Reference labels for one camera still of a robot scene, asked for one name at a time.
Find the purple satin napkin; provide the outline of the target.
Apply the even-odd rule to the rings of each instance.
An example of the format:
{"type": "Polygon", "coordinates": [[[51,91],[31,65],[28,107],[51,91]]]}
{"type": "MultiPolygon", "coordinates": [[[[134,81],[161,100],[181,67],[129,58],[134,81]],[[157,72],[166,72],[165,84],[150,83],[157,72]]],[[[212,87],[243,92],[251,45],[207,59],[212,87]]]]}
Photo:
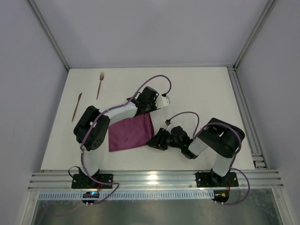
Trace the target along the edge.
{"type": "Polygon", "coordinates": [[[146,145],[154,137],[154,127],[149,113],[128,118],[108,128],[109,152],[129,150],[146,145]]]}

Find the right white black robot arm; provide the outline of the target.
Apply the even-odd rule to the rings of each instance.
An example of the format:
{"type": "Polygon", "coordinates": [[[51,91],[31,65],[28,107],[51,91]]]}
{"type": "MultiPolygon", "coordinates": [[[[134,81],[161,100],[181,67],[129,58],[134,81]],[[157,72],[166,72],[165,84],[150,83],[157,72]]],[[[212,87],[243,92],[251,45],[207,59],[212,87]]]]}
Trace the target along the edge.
{"type": "Polygon", "coordinates": [[[197,172],[196,184],[199,188],[238,186],[236,174],[231,167],[241,149],[245,133],[238,127],[212,118],[197,134],[190,138],[180,126],[171,131],[160,128],[146,145],[159,150],[169,147],[180,149],[188,159],[196,159],[208,147],[216,152],[216,159],[209,172],[197,172]]]}

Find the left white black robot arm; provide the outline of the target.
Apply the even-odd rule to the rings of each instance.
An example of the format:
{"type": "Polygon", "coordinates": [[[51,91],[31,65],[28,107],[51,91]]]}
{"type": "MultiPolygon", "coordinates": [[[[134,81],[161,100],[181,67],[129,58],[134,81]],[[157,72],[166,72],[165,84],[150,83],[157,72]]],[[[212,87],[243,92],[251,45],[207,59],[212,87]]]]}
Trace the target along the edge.
{"type": "Polygon", "coordinates": [[[81,171],[92,176],[99,171],[97,149],[108,138],[109,151],[145,146],[154,136],[150,113],[164,107],[167,97],[147,86],[137,97],[106,109],[89,106],[74,128],[81,149],[81,171]]]}

